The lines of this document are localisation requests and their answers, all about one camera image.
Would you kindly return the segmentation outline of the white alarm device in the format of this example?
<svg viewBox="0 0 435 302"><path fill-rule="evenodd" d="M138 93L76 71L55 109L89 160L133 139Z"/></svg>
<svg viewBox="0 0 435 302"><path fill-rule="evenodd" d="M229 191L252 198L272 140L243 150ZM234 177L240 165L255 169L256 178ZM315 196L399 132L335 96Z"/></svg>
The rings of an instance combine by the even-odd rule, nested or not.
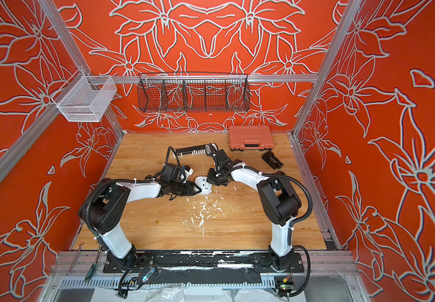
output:
<svg viewBox="0 0 435 302"><path fill-rule="evenodd" d="M212 185L208 182L207 176L196 177L194 181L194 191L196 195L209 195L212 192Z"/></svg>

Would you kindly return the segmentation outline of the green handled screwdriver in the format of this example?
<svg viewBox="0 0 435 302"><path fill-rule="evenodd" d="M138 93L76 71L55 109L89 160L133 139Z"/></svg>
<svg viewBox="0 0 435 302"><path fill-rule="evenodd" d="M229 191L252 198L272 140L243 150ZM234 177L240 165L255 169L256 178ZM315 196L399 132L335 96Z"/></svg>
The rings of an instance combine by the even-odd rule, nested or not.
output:
<svg viewBox="0 0 435 302"><path fill-rule="evenodd" d="M85 277L85 282L86 283L88 283L92 279L92 276L94 275L94 273L96 271L96 268L97 268L97 265L98 265L99 257L100 257L100 252L97 253L94 262L92 263L92 265L90 266L89 271L87 272L87 275Z"/></svg>

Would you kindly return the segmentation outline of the black white hand tool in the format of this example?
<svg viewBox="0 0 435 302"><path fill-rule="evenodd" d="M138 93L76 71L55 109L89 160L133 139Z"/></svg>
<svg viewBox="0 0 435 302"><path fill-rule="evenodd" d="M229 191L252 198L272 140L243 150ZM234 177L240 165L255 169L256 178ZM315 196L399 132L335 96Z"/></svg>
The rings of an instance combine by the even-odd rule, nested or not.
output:
<svg viewBox="0 0 435 302"><path fill-rule="evenodd" d="M218 147L215 143L208 143L204 145L195 145L192 147L177 148L173 154L175 157L183 157L186 155L199 156L206 155L212 156L218 151Z"/></svg>

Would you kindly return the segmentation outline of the red plastic tool case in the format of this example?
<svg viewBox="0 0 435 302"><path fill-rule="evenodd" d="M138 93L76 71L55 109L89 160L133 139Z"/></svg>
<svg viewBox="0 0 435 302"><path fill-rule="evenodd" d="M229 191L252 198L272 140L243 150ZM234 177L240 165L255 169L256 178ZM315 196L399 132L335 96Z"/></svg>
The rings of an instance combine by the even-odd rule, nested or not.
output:
<svg viewBox="0 0 435 302"><path fill-rule="evenodd" d="M228 132L232 151L272 150L275 145L270 128L266 125L233 125Z"/></svg>

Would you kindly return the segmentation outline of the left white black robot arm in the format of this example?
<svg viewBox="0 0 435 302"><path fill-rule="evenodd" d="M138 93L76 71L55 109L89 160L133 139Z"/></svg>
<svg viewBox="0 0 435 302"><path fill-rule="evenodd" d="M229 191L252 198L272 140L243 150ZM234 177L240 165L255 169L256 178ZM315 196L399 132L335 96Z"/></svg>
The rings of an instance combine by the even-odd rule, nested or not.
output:
<svg viewBox="0 0 435 302"><path fill-rule="evenodd" d="M126 205L139 200L169 195L194 196L204 188L192 181L163 182L157 179L103 179L86 198L79 217L94 235L108 258L123 270L136 269L143 261L135 246L126 237L121 218Z"/></svg>

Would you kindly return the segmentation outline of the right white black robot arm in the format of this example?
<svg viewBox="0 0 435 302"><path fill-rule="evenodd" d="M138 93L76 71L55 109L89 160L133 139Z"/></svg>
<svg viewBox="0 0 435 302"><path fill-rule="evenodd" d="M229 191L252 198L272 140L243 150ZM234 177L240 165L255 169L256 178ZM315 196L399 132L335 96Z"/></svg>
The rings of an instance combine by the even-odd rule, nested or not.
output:
<svg viewBox="0 0 435 302"><path fill-rule="evenodd" d="M276 271L288 269L294 254L294 225L306 220L313 209L307 188L282 171L266 173L241 161L216 164L207 178L215 186L236 181L258 192L263 211L271 221L268 265Z"/></svg>

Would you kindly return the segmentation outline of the small black holder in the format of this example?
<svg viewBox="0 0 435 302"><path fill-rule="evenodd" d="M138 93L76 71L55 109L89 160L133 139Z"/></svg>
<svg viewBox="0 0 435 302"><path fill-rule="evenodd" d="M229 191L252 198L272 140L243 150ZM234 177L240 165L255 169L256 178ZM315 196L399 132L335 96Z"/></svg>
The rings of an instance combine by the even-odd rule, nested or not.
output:
<svg viewBox="0 0 435 302"><path fill-rule="evenodd" d="M261 158L274 170L281 169L284 166L272 151L265 152Z"/></svg>

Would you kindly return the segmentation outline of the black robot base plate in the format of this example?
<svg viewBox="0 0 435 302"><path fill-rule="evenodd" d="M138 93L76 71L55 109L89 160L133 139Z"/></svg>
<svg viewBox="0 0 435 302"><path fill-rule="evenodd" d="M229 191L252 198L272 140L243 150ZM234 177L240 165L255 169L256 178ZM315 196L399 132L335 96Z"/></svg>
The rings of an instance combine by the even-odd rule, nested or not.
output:
<svg viewBox="0 0 435 302"><path fill-rule="evenodd" d="M248 269L257 273L304 273L300 254L294 254L282 267L267 250L146 250L146 269Z"/></svg>

